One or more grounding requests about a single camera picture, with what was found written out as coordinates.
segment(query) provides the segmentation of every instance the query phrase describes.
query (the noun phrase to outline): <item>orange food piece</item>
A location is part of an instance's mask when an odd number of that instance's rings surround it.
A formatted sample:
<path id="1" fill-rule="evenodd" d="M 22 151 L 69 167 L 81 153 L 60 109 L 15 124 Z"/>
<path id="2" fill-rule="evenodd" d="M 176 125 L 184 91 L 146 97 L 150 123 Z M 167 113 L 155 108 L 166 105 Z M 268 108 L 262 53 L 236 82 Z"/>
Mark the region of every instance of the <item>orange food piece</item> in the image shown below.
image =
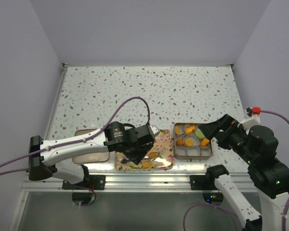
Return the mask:
<path id="1" fill-rule="evenodd" d="M 193 147 L 194 142 L 192 139 L 187 138 L 184 142 L 187 147 Z"/>
<path id="2" fill-rule="evenodd" d="M 200 142 L 200 146 L 207 146 L 210 143 L 210 140 L 208 140 L 207 138 L 204 138 L 201 142 Z"/>
<path id="3" fill-rule="evenodd" d="M 177 139 L 176 142 L 175 142 L 175 144 L 176 144 L 177 146 L 183 146 L 183 140 L 182 140 L 182 139 Z"/>
<path id="4" fill-rule="evenodd" d="M 196 127 L 195 126 L 192 126 L 192 127 L 189 127 L 185 130 L 185 133 L 186 134 L 191 134 L 193 131 L 196 130 Z"/>
<path id="5" fill-rule="evenodd" d="M 152 163 L 151 161 L 143 161 L 141 162 L 141 165 L 144 167 L 144 168 L 150 168 Z"/>
<path id="6" fill-rule="evenodd" d="M 178 126 L 175 126 L 175 135 L 179 135 L 180 134 L 180 129 Z"/>
<path id="7" fill-rule="evenodd" d="M 155 152 L 150 152 L 150 153 L 148 154 L 148 157 L 149 157 L 149 158 L 156 157 L 156 153 L 155 153 Z"/>

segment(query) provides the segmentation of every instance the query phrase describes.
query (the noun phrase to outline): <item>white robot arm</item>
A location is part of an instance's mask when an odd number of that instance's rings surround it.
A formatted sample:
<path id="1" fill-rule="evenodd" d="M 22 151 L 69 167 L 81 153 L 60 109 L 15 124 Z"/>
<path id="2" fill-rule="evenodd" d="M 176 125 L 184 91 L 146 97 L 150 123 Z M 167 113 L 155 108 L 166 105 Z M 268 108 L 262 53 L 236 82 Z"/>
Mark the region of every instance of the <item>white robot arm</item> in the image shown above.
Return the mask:
<path id="1" fill-rule="evenodd" d="M 29 151 L 45 150 L 29 158 L 29 179 L 44 180 L 55 177 L 71 184 L 84 181 L 88 169 L 76 165 L 72 157 L 100 152 L 123 152 L 129 160 L 139 164 L 153 147 L 160 130 L 153 125 L 134 126 L 112 122 L 105 131 L 100 129 L 62 140 L 47 141 L 32 137 Z"/>
<path id="2" fill-rule="evenodd" d="M 262 215 L 245 199 L 223 165 L 207 169 L 206 181 L 215 185 L 237 214 L 244 231 L 282 230 L 283 209 L 289 198 L 289 169 L 277 158 L 278 140 L 267 127 L 260 126 L 260 108 L 248 109 L 248 119 L 238 123 L 229 115 L 199 126 L 207 139 L 216 138 L 224 149 L 232 149 L 248 165 L 257 187 Z"/>

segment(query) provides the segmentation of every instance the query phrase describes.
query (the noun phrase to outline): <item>speckled countertop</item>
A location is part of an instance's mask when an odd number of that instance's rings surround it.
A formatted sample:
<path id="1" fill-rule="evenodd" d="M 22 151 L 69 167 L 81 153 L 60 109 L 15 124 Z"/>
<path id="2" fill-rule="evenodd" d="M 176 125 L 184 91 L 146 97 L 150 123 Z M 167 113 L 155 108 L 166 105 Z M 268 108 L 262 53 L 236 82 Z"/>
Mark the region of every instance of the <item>speckled countertop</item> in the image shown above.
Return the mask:
<path id="1" fill-rule="evenodd" d="M 150 123 L 161 129 L 172 130 L 176 122 L 211 122 L 225 113 L 238 121 L 244 118 L 230 67 L 69 67 L 50 139 L 74 136 L 79 129 L 101 128 L 132 96 L 147 100 Z M 115 118 L 136 126 L 146 119 L 146 107 L 139 100 L 127 103 Z M 167 172 L 204 173 L 217 164 L 225 165 L 229 172 L 247 172 L 247 164 L 237 154 L 218 148 L 214 140 L 212 146 L 214 156 L 209 160 L 175 159 Z M 114 162 L 111 154 L 107 162 L 87 166 L 90 172 L 118 173 Z"/>

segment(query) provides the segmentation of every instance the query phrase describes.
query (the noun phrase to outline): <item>metal tray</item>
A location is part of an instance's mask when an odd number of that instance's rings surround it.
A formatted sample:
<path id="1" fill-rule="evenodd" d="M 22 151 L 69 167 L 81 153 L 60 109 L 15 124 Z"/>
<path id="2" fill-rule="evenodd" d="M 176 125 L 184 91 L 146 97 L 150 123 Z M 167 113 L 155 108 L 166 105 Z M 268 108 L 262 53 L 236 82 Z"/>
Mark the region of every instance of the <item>metal tray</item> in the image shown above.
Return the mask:
<path id="1" fill-rule="evenodd" d="M 196 130 L 200 123 L 176 123 L 173 127 L 173 154 L 176 159 L 179 160 L 208 160 L 211 156 L 213 156 L 212 145 L 211 141 L 208 144 L 206 149 L 200 148 L 199 145 L 195 145 L 193 147 L 186 147 L 186 146 L 177 146 L 176 140 L 177 139 L 186 139 L 191 138 L 195 141 L 199 140 L 195 133 L 192 132 L 191 134 L 187 135 L 184 132 L 186 126 L 196 126 Z M 181 133 L 179 135 L 175 134 L 175 127 L 179 126 L 181 129 Z"/>

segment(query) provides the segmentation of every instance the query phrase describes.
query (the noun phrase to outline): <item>floral tray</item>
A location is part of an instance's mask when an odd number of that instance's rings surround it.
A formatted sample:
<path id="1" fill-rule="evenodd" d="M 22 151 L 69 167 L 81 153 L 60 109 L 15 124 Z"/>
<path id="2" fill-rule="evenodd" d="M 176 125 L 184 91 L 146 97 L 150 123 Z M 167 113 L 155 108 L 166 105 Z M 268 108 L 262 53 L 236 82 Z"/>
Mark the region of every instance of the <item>floral tray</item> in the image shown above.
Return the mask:
<path id="1" fill-rule="evenodd" d="M 117 170 L 146 170 L 146 169 L 171 169 L 173 166 L 171 132 L 169 130 L 161 130 L 155 138 L 153 148 L 144 157 L 144 160 L 136 165 L 133 162 L 121 163 L 126 156 L 123 153 L 116 152 L 115 167 Z"/>

